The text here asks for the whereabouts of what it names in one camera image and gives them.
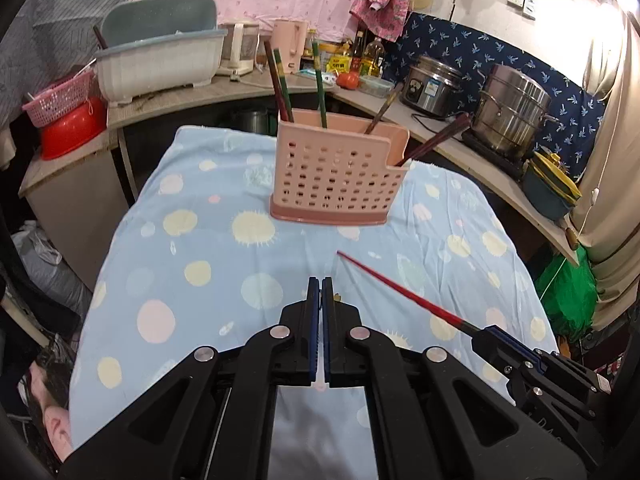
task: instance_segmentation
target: gray blanket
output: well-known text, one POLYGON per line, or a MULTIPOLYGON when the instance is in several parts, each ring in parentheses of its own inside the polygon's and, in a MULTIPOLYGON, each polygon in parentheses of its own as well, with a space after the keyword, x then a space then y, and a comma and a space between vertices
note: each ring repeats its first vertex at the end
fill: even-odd
POLYGON ((88 62, 97 49, 92 25, 124 0, 27 0, 0 43, 0 130, 35 94, 88 62))

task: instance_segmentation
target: wooden countertop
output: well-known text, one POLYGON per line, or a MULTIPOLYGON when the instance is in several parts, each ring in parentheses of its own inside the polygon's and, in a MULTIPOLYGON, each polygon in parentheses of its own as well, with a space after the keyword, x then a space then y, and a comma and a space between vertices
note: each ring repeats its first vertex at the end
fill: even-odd
MULTIPOLYGON (((287 89, 290 94, 316 92, 316 80, 299 75, 287 75, 287 89)), ((229 76, 215 76, 213 82, 207 86, 164 90, 133 99, 133 102, 126 106, 109 108, 107 127, 121 128, 187 108, 270 95, 273 95, 273 85, 268 70, 263 73, 254 70, 242 76, 239 82, 230 81, 229 76)))
MULTIPOLYGON (((292 94, 311 93, 316 91, 316 82, 311 78, 288 75, 287 87, 292 94)), ((326 88, 326 90, 338 100, 371 115, 375 115, 380 110, 384 101, 362 92, 343 90, 338 87, 326 88)), ((117 145, 114 132, 117 128, 187 108, 270 95, 273 95, 273 86, 269 73, 267 71, 260 73, 254 70, 241 77, 239 82, 230 81, 228 76, 216 76, 212 84, 205 87, 166 90, 139 97, 123 107, 110 108, 107 122, 108 130, 86 145, 68 155, 50 161, 41 160, 39 154, 36 154, 25 174, 18 194, 24 196, 34 186, 38 186, 69 166, 80 163, 93 153, 113 149, 117 145)), ((410 108, 400 102, 395 102, 386 112, 384 120, 407 127, 412 137, 417 140, 424 141, 433 137, 433 132, 427 130, 411 117, 412 112, 410 108)), ((441 121, 425 120, 425 124, 428 124, 434 131, 439 131, 443 127, 441 121)), ((537 212, 512 178, 455 139, 448 139, 441 143, 436 147, 436 151, 510 204, 533 224, 563 256, 567 257, 574 266, 577 266, 577 255, 569 247, 564 230, 537 212)))
POLYGON ((53 160, 42 160, 40 150, 33 155, 29 167, 27 168, 18 196, 23 197, 31 190, 44 184, 63 171, 80 164, 89 156, 96 153, 113 150, 118 147, 118 136, 116 132, 104 130, 101 134, 91 139, 88 143, 74 149, 66 155, 59 156, 53 160))
MULTIPOLYGON (((336 88, 332 93, 334 98, 345 102, 363 112, 375 115, 382 106, 384 99, 373 97, 363 92, 336 88)), ((414 139, 425 141, 434 136, 418 121, 411 117, 415 113, 411 108, 396 101, 385 113, 384 120, 406 127, 414 139)), ((424 120, 425 124, 435 131, 444 127, 441 121, 424 120)), ((543 236, 565 256, 574 266, 578 266, 578 256, 572 251, 566 241, 564 230, 551 220, 542 216, 529 202, 520 186, 510 176, 499 170, 492 163, 478 155, 472 149, 456 139, 447 139, 435 149, 436 152, 448 158, 456 166, 478 179, 491 189, 501 199, 511 205, 518 213, 527 219, 543 236)))

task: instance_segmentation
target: red plastic bowl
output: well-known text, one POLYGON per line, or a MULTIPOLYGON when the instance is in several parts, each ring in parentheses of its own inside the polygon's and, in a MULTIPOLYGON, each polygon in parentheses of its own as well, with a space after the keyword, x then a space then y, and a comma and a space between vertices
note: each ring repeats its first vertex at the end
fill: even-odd
POLYGON ((40 131, 43 160, 72 152, 107 128, 107 110, 98 97, 91 97, 75 110, 40 131))

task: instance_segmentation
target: green bag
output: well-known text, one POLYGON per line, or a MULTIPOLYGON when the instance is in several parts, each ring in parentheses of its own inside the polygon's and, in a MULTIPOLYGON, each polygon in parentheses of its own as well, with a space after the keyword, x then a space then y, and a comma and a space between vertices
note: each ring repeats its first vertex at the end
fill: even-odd
POLYGON ((596 281, 591 273, 587 251, 579 246, 577 254, 578 267, 570 263, 562 265, 564 256, 554 256, 535 283, 536 292, 540 297, 558 271, 558 267, 562 265, 541 301, 554 333, 565 336, 571 342, 584 335, 591 326, 591 318, 598 301, 596 281))

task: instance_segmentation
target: light blue polka dot cloth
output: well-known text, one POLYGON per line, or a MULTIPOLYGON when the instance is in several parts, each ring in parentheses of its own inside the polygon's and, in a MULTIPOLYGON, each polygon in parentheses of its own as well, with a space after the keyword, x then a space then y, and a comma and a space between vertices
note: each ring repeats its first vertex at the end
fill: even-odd
MULTIPOLYGON (((507 397, 468 336, 341 260, 341 249, 477 326, 531 348, 556 343, 513 243, 478 187, 413 163, 388 221, 316 226, 272 219, 275 140, 182 127, 124 217, 95 288, 70 389, 80 446, 200 345, 243 345, 299 301, 309 276, 398 346, 440 345, 507 397)), ((322 359, 322 344, 319 351, 322 359)), ((375 479, 364 392, 280 388, 270 478, 375 479)))

